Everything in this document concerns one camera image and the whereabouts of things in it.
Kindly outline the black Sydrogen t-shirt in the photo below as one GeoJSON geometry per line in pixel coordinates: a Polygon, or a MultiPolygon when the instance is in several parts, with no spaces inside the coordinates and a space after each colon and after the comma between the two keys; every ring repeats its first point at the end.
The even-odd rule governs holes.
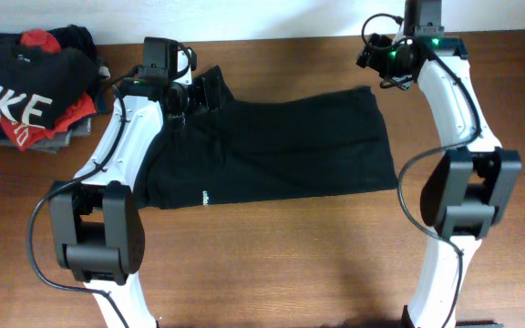
{"type": "Polygon", "coordinates": [[[221,69],[197,76],[213,101],[151,141],[138,208],[178,208],[393,190],[386,124],[370,87],[283,103],[233,96],[221,69]]]}

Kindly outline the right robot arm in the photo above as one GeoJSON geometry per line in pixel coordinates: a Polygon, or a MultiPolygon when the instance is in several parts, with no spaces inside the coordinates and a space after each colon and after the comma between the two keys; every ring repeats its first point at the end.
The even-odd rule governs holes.
{"type": "Polygon", "coordinates": [[[403,308],[403,327],[456,327],[456,307],[468,266],[505,213],[522,169],[520,154],[503,148],[484,118],[470,76],[468,50],[447,36],[439,1],[405,3],[395,36],[362,35],[357,65],[378,72],[382,88],[417,84],[436,124],[440,145],[400,170],[438,154],[424,185],[421,217],[407,218],[427,235],[417,289],[403,308]]]}

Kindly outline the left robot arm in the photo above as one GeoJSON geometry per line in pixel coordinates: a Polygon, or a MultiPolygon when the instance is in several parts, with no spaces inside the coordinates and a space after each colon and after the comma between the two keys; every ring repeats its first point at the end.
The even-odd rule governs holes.
{"type": "Polygon", "coordinates": [[[95,298],[109,327],[159,324],[140,284],[145,231],[133,191],[155,137],[212,107],[203,82],[192,78],[196,66],[181,42],[146,37],[141,63],[109,85],[111,119],[91,157],[45,197],[58,264],[77,281],[73,291],[95,298]]]}

